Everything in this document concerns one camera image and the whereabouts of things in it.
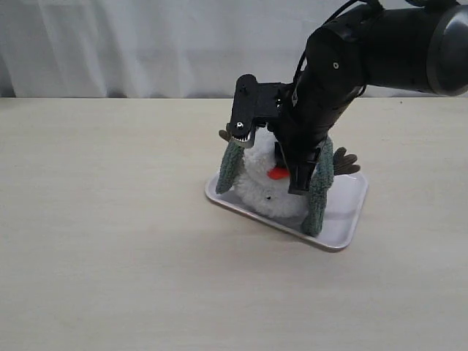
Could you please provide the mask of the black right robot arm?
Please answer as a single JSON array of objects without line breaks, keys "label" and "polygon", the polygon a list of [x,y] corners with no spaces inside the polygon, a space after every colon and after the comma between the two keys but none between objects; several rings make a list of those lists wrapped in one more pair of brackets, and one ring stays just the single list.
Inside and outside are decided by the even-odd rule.
[{"label": "black right robot arm", "polygon": [[306,194],[329,130],[368,86],[454,97],[467,91],[467,6],[364,1],[307,39],[274,127],[289,193]]}]

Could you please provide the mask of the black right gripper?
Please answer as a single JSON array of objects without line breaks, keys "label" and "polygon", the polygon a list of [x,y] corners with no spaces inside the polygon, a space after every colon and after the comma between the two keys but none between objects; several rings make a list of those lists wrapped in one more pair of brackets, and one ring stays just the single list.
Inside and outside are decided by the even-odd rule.
[{"label": "black right gripper", "polygon": [[279,104],[279,117],[268,124],[290,174],[288,192],[306,195],[329,130],[357,97],[357,86],[318,82],[289,83]]}]

